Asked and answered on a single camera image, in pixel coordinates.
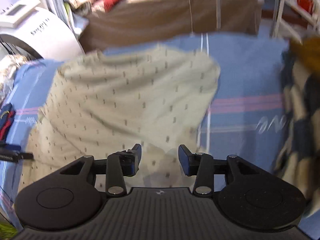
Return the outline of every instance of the beige blanket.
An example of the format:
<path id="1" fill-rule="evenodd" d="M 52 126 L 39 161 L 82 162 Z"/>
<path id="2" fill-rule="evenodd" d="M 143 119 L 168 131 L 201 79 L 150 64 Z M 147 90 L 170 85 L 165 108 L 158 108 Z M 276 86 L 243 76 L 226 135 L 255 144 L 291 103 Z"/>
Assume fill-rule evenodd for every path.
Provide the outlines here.
<path id="1" fill-rule="evenodd" d="M 206 53 L 160 45 L 65 63 L 29 136 L 35 161 L 24 161 L 19 190 L 83 155 L 103 159 L 135 143 L 142 145 L 142 160 L 138 174 L 125 179 L 127 187 L 192 185 L 181 175 L 178 146 L 196 151 L 196 130 L 219 75 Z"/>

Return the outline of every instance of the logo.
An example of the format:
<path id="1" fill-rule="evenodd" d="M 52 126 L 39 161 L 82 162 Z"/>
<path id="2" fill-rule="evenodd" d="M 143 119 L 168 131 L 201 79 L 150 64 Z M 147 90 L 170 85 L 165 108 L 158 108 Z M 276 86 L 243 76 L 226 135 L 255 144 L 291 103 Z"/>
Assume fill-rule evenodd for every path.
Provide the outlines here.
<path id="1" fill-rule="evenodd" d="M 274 126 L 276 133 L 279 132 L 287 123 L 285 115 L 281 117 L 279 120 L 279 117 L 276 115 L 268 125 L 268 118 L 266 116 L 262 117 L 259 121 L 259 123 L 256 126 L 256 130 L 260 126 L 258 133 L 263 134 L 265 131 L 268 131 L 271 126 Z"/>
<path id="2" fill-rule="evenodd" d="M 163 191 L 163 190 L 158 190 L 158 191 L 156 191 L 156 193 L 157 193 L 158 195 L 162 195 L 162 194 L 164 194 L 164 191 Z"/>

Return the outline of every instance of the white appliance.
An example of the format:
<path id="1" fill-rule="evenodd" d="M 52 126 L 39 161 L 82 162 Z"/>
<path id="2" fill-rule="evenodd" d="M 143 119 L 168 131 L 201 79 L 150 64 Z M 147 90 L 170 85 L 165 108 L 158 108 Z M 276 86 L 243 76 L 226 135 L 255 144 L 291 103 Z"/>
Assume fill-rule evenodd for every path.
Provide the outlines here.
<path id="1" fill-rule="evenodd" d="M 56 15 L 36 7 L 39 0 L 20 0 L 0 15 L 0 40 L 35 58 L 67 60 L 83 53 L 73 32 Z"/>

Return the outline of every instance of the green object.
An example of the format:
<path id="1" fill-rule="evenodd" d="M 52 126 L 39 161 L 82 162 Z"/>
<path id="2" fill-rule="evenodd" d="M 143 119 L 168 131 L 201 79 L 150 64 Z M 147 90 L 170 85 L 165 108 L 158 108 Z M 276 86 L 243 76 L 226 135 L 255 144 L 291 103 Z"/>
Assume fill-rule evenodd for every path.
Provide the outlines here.
<path id="1" fill-rule="evenodd" d="M 14 226 L 0 223 L 0 239 L 10 239 L 17 233 L 18 231 Z"/>

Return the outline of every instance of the checkered blanket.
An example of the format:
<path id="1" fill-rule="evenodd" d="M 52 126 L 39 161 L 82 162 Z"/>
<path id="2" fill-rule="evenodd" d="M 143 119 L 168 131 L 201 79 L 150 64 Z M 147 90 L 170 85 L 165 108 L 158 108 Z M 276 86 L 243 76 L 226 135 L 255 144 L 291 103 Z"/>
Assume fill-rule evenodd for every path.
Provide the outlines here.
<path id="1" fill-rule="evenodd" d="M 320 81 L 291 52 L 284 52 L 283 59 L 286 141 L 275 173 L 304 194 L 304 215 L 310 216 L 320 209 Z"/>

